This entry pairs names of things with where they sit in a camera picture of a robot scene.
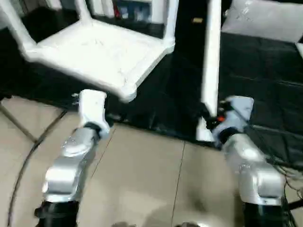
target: black mat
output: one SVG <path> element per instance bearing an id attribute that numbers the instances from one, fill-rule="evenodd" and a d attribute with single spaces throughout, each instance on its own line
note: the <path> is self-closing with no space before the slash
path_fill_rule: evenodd
<path id="1" fill-rule="evenodd" d="M 222 34 L 219 99 L 230 95 L 254 98 L 251 122 L 258 133 L 278 157 L 303 163 L 303 59 L 294 44 Z"/>

